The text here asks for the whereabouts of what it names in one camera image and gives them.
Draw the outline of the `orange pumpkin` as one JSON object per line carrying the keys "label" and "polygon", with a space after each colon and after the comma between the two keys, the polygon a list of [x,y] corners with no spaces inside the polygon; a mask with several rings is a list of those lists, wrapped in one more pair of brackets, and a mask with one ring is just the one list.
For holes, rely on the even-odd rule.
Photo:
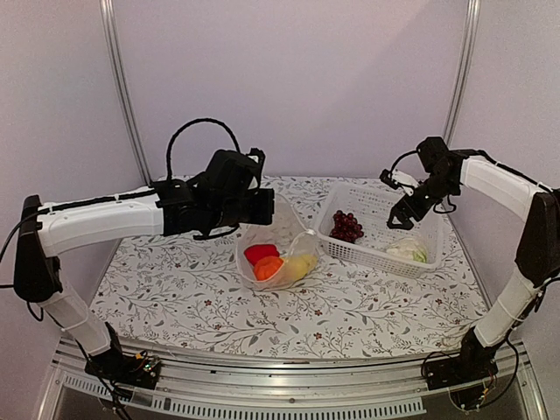
{"label": "orange pumpkin", "polygon": [[253,268],[255,279],[259,282],[273,277],[284,265],[284,259],[279,256],[269,255],[260,259]]}

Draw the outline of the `white green cauliflower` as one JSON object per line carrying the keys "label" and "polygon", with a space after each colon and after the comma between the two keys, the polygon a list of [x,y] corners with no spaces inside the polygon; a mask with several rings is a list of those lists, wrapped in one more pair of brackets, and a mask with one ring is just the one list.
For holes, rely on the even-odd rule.
{"label": "white green cauliflower", "polygon": [[389,255],[404,258],[418,263],[428,262],[428,250],[424,244],[415,237],[402,238],[389,245],[385,252]]}

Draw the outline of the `clear zip top bag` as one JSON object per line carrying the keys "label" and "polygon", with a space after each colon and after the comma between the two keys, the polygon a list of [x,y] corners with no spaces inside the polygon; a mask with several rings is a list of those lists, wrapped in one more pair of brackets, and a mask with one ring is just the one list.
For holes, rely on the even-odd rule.
{"label": "clear zip top bag", "polygon": [[275,197],[273,221],[268,226],[251,225],[245,229],[235,247],[235,260],[244,285],[252,290],[273,291],[291,287],[295,282],[282,279],[282,268],[266,281],[257,281],[253,268],[243,251],[255,244],[274,244],[279,257],[314,254],[319,261],[319,244],[316,233],[305,227],[295,208],[282,195]]}

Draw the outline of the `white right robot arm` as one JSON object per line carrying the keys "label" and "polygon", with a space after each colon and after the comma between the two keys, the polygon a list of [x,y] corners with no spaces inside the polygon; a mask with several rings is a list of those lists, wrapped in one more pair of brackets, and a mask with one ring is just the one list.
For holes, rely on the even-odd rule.
{"label": "white right robot arm", "polygon": [[483,150],[452,150],[437,136],[425,138],[414,150],[427,174],[417,181],[394,165],[381,181],[404,192],[390,210],[390,229],[410,230],[430,211],[463,189],[482,193],[505,207],[524,224],[514,270],[488,314],[465,336],[474,346],[452,363],[459,381],[469,382],[487,364],[478,348],[501,345],[508,333],[536,309],[549,284],[559,276],[559,191],[492,159]]}

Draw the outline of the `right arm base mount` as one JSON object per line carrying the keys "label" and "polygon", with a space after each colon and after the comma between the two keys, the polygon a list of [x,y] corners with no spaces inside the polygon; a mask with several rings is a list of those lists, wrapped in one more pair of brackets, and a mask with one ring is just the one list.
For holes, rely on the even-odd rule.
{"label": "right arm base mount", "polygon": [[421,365],[421,376],[428,389],[444,389],[489,378],[498,373],[495,362],[496,347],[463,347],[457,356],[444,354],[432,359],[431,354]]}

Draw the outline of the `yellow corn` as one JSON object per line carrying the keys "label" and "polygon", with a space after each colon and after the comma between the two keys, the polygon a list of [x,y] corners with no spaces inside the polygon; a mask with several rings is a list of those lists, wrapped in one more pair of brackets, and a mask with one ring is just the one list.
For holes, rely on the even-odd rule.
{"label": "yellow corn", "polygon": [[295,282],[307,276],[317,265],[314,254],[292,255],[283,259],[282,279]]}

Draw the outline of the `white plastic basket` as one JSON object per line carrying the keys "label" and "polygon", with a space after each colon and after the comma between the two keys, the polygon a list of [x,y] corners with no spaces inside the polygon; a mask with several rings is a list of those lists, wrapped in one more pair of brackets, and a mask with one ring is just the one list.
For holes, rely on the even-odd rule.
{"label": "white plastic basket", "polygon": [[[313,230],[320,245],[330,256],[345,262],[358,263],[384,270],[401,277],[417,278],[433,271],[443,258],[444,220],[441,215],[428,213],[411,230],[390,229],[387,226],[390,210],[402,197],[383,184],[356,185],[335,183],[314,218]],[[364,235],[356,243],[341,241],[330,236],[334,228],[333,216],[337,211],[351,213],[362,225]],[[391,255],[386,249],[407,238],[420,242],[426,251],[426,262],[418,262]]]}

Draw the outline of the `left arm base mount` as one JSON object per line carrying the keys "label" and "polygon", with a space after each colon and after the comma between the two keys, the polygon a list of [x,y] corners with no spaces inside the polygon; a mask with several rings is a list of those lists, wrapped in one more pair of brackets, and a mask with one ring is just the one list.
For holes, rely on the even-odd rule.
{"label": "left arm base mount", "polygon": [[155,389],[161,367],[161,360],[146,352],[127,355],[111,349],[96,356],[88,356],[85,372],[116,384]]}

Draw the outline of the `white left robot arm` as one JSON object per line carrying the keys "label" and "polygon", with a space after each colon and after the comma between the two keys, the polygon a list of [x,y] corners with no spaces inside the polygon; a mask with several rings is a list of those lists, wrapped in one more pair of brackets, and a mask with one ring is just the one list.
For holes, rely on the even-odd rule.
{"label": "white left robot arm", "polygon": [[187,181],[167,178],[151,186],[82,201],[24,201],[17,224],[13,287],[36,303],[96,356],[112,380],[130,372],[128,357],[115,349],[109,328],[92,315],[72,286],[60,279],[60,255],[99,242],[133,236],[192,232],[197,241],[232,234],[242,224],[268,226],[274,193],[261,186],[265,155],[252,149],[217,150],[200,174]]}

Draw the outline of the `red bell pepper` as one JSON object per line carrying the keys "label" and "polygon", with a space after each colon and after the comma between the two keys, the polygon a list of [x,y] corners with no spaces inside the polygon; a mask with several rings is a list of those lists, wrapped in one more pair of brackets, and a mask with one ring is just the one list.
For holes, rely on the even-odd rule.
{"label": "red bell pepper", "polygon": [[243,254],[247,261],[255,266],[263,258],[274,256],[279,257],[280,254],[274,244],[255,244],[246,248]]}

